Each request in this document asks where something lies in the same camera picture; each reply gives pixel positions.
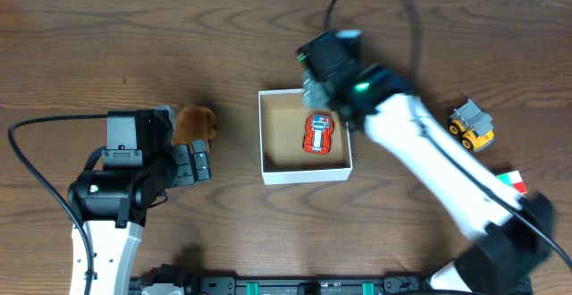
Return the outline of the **red toy fire truck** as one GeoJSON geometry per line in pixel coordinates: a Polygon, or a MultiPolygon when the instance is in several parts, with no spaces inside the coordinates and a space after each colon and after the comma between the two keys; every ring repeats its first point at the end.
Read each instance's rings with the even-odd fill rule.
{"type": "Polygon", "coordinates": [[[333,130],[334,122],[329,114],[310,113],[303,138],[304,150],[311,154],[327,155],[332,146],[333,130]]]}

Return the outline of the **yellow toy dump truck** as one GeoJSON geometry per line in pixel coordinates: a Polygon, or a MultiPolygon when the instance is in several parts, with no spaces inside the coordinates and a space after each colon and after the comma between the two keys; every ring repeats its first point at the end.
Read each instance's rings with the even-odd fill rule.
{"type": "Polygon", "coordinates": [[[494,140],[492,117],[473,100],[455,108],[448,120],[449,132],[469,151],[478,152],[494,140]]]}

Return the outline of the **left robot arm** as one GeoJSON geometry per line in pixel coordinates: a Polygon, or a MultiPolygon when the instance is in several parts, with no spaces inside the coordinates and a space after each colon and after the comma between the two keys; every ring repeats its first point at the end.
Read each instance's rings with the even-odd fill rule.
{"type": "Polygon", "coordinates": [[[72,230],[72,294],[125,294],[129,290],[147,213],[168,191],[208,181],[211,171],[202,139],[172,145],[108,141],[92,156],[68,191],[79,224],[72,230]]]}

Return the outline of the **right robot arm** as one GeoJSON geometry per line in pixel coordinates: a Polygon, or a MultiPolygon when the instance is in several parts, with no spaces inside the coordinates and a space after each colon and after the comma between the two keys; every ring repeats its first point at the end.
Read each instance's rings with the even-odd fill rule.
{"type": "Polygon", "coordinates": [[[554,208],[527,198],[479,163],[433,118],[409,81],[354,61],[304,63],[305,99],[326,105],[396,156],[442,203],[472,246],[434,273],[438,291],[508,294],[557,246],[554,208]]]}

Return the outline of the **white cardboard box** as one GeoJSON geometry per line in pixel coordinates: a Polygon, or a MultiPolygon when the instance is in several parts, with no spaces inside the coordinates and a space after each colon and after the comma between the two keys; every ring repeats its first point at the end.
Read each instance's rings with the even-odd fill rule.
{"type": "Polygon", "coordinates": [[[258,93],[261,173],[266,185],[346,181],[353,170],[346,126],[332,111],[305,107],[303,96],[301,88],[258,93]],[[312,113],[326,114],[333,120],[331,150],[325,155],[303,148],[312,113]]]}

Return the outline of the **brown plush toy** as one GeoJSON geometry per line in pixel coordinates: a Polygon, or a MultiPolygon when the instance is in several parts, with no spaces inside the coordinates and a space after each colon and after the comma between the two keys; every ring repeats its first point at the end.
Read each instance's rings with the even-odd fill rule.
{"type": "Polygon", "coordinates": [[[172,145],[190,145],[193,141],[202,139],[206,149],[210,150],[209,143],[216,136],[215,113],[201,105],[184,107],[176,116],[172,145]]]}

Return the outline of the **colourful puzzle cube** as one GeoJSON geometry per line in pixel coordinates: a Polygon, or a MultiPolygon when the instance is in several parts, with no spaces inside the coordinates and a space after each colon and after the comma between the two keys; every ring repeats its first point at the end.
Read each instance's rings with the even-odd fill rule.
{"type": "Polygon", "coordinates": [[[521,195],[525,195],[527,193],[526,185],[518,170],[498,174],[497,178],[504,184],[517,190],[521,195]]]}

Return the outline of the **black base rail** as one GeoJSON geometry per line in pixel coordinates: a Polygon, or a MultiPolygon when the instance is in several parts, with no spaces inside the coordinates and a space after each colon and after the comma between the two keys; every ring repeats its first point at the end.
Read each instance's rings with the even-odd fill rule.
{"type": "Polygon", "coordinates": [[[236,275],[193,274],[163,264],[129,282],[128,295],[439,295],[416,275],[380,278],[246,278],[236,275]]]}

